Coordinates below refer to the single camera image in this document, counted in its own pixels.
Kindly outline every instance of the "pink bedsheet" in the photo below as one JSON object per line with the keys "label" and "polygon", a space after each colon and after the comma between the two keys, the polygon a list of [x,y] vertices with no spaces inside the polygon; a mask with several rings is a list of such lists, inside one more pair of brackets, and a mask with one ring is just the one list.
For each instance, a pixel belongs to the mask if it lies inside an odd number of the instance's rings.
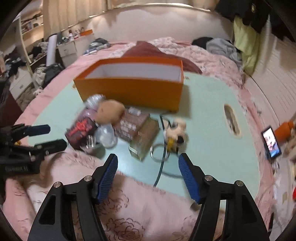
{"label": "pink bedsheet", "polygon": [[[255,198],[265,224],[269,224],[273,204],[273,177],[270,164],[265,160],[260,139],[261,121],[250,93],[244,89],[241,73],[234,62],[226,57],[213,55],[197,46],[178,44],[172,38],[150,41],[162,52],[190,59],[203,74],[224,81],[236,94],[254,139],[260,170],[260,186]],[[82,56],[60,73],[48,87],[34,99],[17,123],[33,124],[41,111],[72,79],[89,65],[101,58],[120,57],[135,43],[114,45],[96,55]],[[23,240],[27,240],[36,212],[48,190],[56,181],[69,184],[91,175],[103,162],[79,151],[66,149],[64,153],[50,155],[41,165],[38,175],[17,177],[6,182],[6,201],[3,212]],[[138,182],[117,172],[112,189],[103,204],[97,207],[109,240],[188,240],[198,211],[190,209],[192,202],[158,188]],[[75,232],[82,240],[74,216]],[[223,213],[219,215],[215,237],[221,234]]]}

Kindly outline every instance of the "metal ring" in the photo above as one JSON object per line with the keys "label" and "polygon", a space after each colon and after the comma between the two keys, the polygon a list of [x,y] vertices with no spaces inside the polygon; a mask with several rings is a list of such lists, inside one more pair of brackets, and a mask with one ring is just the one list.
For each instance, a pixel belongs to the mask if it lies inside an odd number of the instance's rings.
{"label": "metal ring", "polygon": [[165,151],[165,152],[166,152],[168,155],[167,155],[166,157],[164,157],[163,159],[158,159],[158,158],[155,158],[155,157],[153,156],[154,149],[155,149],[156,147],[159,147],[159,146],[165,147],[165,145],[162,144],[162,143],[158,143],[158,144],[155,144],[154,146],[151,146],[151,147],[150,147],[150,156],[151,156],[152,159],[153,159],[154,161],[156,161],[156,162],[163,162],[163,161],[166,161],[166,160],[169,158],[169,156],[170,156],[170,153],[167,152],[167,151]]}

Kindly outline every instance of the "open orange box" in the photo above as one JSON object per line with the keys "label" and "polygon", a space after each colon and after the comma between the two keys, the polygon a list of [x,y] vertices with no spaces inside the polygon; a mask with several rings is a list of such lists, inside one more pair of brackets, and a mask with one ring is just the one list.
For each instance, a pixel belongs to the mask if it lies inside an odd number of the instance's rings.
{"label": "open orange box", "polygon": [[99,60],[74,79],[85,101],[103,94],[125,105],[178,111],[183,88],[179,59],[125,57]]}

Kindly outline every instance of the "maroon pillow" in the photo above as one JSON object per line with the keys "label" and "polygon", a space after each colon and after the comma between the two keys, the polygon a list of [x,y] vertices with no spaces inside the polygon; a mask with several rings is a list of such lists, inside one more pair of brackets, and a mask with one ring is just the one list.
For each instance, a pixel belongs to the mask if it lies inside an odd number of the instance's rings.
{"label": "maroon pillow", "polygon": [[189,59],[175,56],[172,54],[166,54],[161,52],[157,47],[154,45],[144,42],[138,41],[137,45],[130,48],[128,51],[125,52],[122,57],[163,57],[163,58],[177,58],[182,60],[183,62],[183,70],[194,72],[197,74],[202,74],[202,71],[199,67],[197,67],[194,63],[192,63]]}

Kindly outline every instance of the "brown ball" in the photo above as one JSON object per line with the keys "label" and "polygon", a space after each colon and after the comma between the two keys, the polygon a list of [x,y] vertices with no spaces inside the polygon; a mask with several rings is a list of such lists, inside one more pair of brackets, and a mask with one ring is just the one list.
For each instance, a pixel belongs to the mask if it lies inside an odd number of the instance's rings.
{"label": "brown ball", "polygon": [[99,104],[95,122],[99,125],[111,123],[115,125],[124,114],[125,107],[116,100],[104,100]]}

